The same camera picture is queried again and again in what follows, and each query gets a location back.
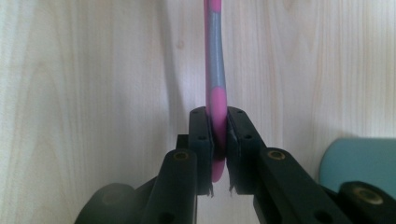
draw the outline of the teal object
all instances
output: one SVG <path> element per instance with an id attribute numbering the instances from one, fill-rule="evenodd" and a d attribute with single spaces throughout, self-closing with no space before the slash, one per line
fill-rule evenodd
<path id="1" fill-rule="evenodd" d="M 342 138 L 320 164 L 319 184 L 335 192 L 347 181 L 362 181 L 396 199 L 396 139 Z"/>

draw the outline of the pink and gray object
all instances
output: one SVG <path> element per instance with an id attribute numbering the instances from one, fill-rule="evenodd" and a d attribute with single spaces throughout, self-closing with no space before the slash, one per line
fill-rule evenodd
<path id="1" fill-rule="evenodd" d="M 221 0 L 204 0 L 206 113 L 216 141 L 212 182 L 221 178 L 225 165 L 227 95 L 221 44 Z"/>

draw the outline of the light wood tabletop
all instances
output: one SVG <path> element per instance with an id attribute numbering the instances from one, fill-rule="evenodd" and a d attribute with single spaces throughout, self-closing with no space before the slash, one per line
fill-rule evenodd
<path id="1" fill-rule="evenodd" d="M 229 105 L 314 178 L 343 136 L 396 136 L 396 3 L 224 0 Z M 102 186 L 158 174 L 205 104 L 202 0 L 0 0 L 0 222 L 73 223 Z M 251 196 L 198 223 L 258 223 Z"/>

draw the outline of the gray stripe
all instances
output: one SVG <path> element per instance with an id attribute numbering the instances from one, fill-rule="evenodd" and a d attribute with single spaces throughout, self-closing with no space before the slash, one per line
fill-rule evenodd
<path id="1" fill-rule="evenodd" d="M 209 69 L 210 86 L 225 90 L 224 61 L 221 43 L 221 14 L 209 11 Z"/>

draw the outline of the wooden surface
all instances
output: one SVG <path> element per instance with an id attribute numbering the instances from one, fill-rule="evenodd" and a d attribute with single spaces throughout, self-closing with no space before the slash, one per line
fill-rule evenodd
<path id="1" fill-rule="evenodd" d="M 396 4 L 223 2 L 229 105 L 313 177 L 342 136 L 396 136 Z M 205 103 L 203 1 L 0 0 L 0 222 L 72 223 L 138 187 Z M 257 223 L 227 174 L 198 223 Z"/>

